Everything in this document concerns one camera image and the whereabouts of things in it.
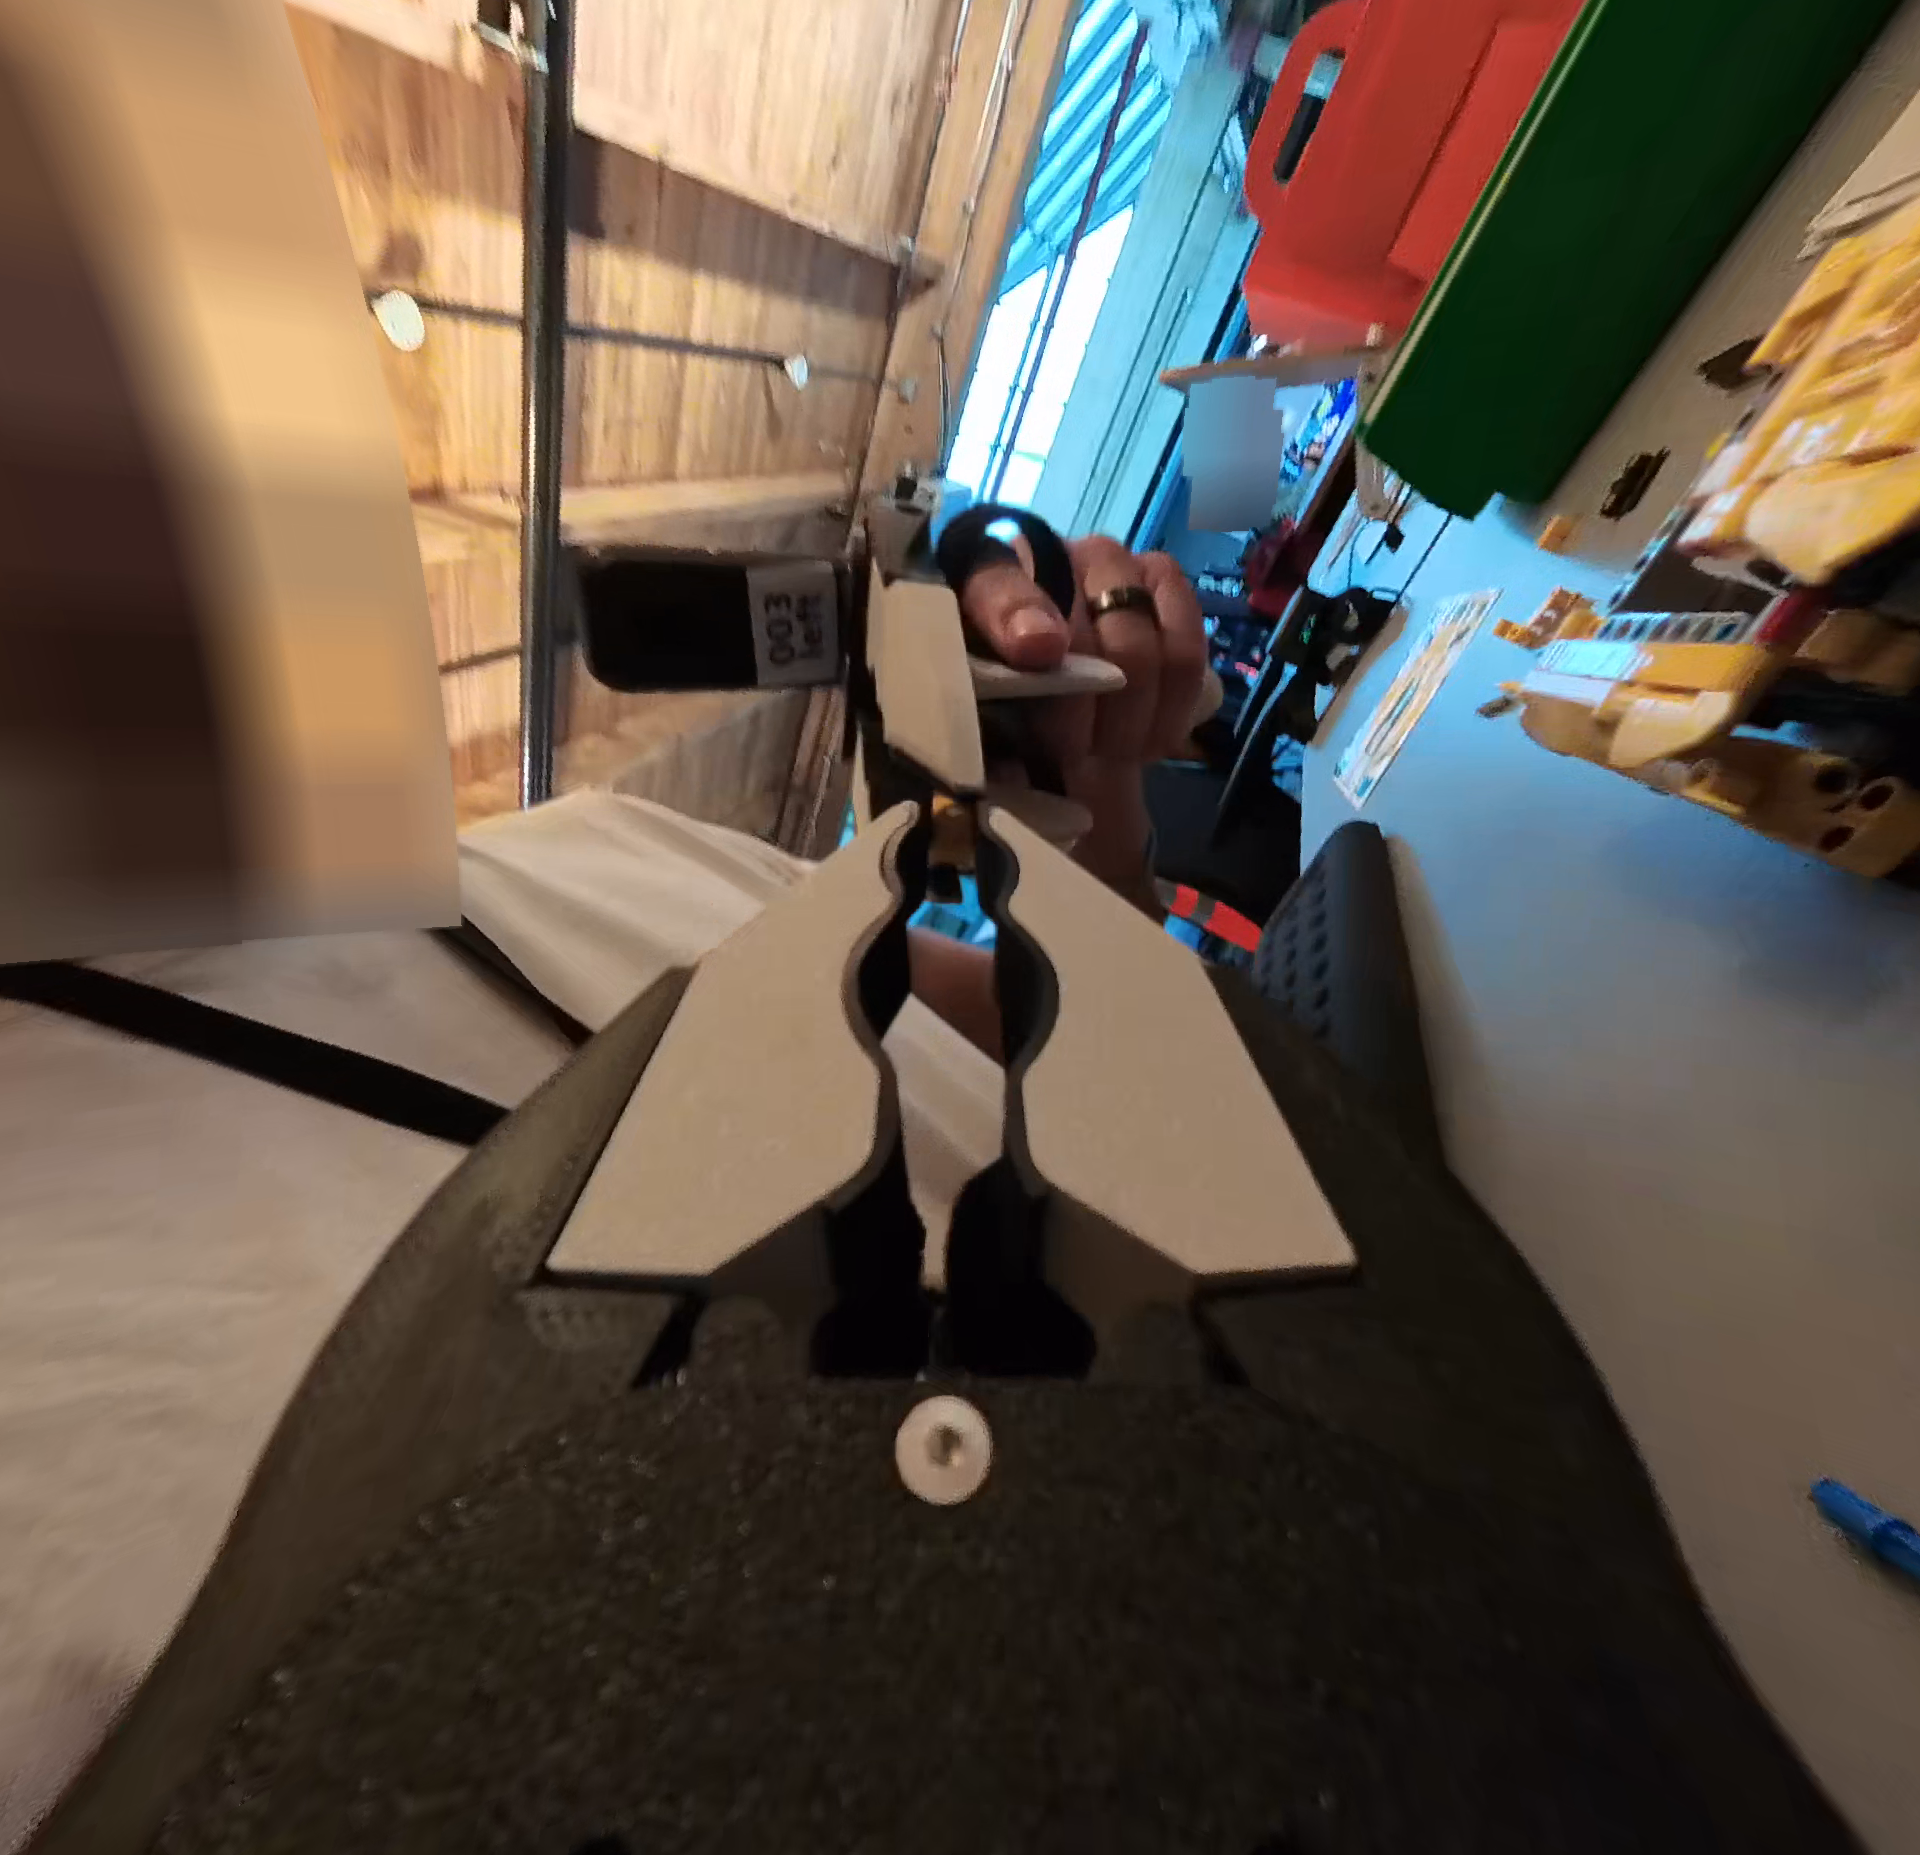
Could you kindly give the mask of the green storage bin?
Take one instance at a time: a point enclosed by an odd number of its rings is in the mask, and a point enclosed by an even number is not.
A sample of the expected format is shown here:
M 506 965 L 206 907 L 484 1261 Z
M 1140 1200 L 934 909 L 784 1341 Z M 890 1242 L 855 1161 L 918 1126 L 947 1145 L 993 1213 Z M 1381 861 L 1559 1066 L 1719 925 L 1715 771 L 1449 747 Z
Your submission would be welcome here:
M 1904 0 L 1589 0 L 1358 423 L 1427 503 L 1545 503 Z

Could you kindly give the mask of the metal ceiling pipe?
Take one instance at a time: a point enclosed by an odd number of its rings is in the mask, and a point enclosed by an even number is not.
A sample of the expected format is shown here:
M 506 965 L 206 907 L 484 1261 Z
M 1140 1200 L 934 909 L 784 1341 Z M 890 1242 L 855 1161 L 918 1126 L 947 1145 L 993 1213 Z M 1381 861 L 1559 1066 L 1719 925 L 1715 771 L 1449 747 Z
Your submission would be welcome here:
M 568 187 L 578 0 L 523 0 L 516 799 L 553 792 L 563 563 Z

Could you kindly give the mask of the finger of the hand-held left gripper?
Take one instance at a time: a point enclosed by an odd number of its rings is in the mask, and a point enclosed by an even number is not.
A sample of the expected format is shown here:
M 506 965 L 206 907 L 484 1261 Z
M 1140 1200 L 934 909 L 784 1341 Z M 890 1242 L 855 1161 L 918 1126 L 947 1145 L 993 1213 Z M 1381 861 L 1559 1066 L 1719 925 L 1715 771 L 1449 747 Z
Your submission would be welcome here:
M 958 599 L 942 579 L 871 573 L 866 674 L 872 710 L 858 718 L 858 803 L 978 798 L 986 759 L 969 654 Z

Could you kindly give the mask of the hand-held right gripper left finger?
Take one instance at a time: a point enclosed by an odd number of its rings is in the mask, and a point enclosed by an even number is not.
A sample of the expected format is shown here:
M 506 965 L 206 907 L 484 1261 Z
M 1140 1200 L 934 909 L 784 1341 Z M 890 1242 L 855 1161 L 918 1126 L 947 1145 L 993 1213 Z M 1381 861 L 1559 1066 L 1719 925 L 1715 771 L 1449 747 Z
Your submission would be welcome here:
M 547 1252 L 563 1283 L 752 1298 L 812 1368 L 918 1368 L 925 1230 L 884 1032 L 908 993 L 898 803 L 684 981 Z

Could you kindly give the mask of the person's left hand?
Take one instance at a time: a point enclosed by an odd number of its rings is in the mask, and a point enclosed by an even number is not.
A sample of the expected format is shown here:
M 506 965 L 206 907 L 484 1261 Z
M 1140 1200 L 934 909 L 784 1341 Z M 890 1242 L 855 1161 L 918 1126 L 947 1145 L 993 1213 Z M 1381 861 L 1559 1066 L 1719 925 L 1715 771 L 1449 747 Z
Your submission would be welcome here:
M 1024 748 L 1045 779 L 1067 787 L 1091 766 L 1147 773 L 1185 748 L 1209 692 L 1209 638 L 1181 567 L 1166 552 L 1133 552 L 1093 535 L 1067 543 L 1073 608 L 1034 575 L 1027 543 L 997 547 L 960 591 L 972 638 L 1005 668 L 1051 671 L 1070 657 L 1116 668 L 1122 688 L 1023 710 Z

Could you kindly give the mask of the red plastic case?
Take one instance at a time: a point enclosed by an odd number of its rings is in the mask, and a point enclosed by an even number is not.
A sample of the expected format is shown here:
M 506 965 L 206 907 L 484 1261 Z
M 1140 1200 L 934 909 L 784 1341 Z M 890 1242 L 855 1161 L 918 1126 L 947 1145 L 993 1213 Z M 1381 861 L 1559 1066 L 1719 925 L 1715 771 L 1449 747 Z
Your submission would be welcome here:
M 1271 349 L 1382 347 L 1462 234 L 1589 0 L 1331 0 L 1245 152 L 1241 278 Z

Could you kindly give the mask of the printed leaflet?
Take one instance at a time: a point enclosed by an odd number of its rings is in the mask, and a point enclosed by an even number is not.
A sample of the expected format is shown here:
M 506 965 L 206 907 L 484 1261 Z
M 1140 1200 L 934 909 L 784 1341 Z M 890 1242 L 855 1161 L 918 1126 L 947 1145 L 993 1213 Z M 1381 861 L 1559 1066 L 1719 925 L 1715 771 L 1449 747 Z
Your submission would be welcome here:
M 1409 654 L 1331 771 L 1334 788 L 1352 808 L 1360 808 L 1378 788 L 1498 600 L 1499 590 L 1492 588 L 1444 597 L 1432 605 Z

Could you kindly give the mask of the person's white clothing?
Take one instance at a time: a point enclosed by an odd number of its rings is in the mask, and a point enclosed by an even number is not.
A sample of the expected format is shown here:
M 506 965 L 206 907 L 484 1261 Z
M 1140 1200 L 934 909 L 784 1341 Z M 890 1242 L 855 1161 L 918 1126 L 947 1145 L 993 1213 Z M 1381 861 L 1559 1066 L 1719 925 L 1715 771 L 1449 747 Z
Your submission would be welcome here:
M 462 839 L 463 912 L 606 1028 L 811 865 L 588 788 Z M 288 1395 L 458 1151 L 5 1000 L 5 1788 L 60 1788 L 223 1537 Z

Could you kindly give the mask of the blue brick pin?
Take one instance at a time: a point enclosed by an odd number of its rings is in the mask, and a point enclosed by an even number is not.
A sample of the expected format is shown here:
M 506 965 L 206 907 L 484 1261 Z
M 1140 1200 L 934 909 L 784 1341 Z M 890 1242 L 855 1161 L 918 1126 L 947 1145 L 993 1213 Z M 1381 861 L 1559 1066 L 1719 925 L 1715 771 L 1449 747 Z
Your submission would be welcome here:
M 1818 1518 L 1860 1554 L 1871 1557 L 1879 1569 L 1902 1579 L 1918 1582 L 1916 1527 L 1830 1477 L 1811 1484 L 1809 1500 Z

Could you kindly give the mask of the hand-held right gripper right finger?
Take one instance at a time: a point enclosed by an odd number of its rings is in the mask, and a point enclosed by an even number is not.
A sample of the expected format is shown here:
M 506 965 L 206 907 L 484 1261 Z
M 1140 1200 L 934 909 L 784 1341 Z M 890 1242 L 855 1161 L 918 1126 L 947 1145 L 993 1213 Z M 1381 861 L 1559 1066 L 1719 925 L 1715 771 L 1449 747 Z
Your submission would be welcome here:
M 1151 1310 L 1345 1280 L 1357 1245 L 1210 971 L 998 806 L 1003 1152 L 947 1225 L 958 1368 L 1091 1368 Z

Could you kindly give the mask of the yellow black brick car model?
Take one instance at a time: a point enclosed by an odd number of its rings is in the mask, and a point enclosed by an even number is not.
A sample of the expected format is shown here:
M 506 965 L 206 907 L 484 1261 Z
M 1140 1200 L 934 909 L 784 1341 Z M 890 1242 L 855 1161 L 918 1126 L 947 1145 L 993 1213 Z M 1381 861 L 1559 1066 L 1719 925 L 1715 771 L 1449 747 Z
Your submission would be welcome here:
M 1918 861 L 1918 206 L 1841 236 L 1757 342 L 1762 397 L 1709 453 L 1674 550 L 1751 611 L 1557 590 L 1498 637 L 1534 664 L 1477 706 L 1857 880 Z

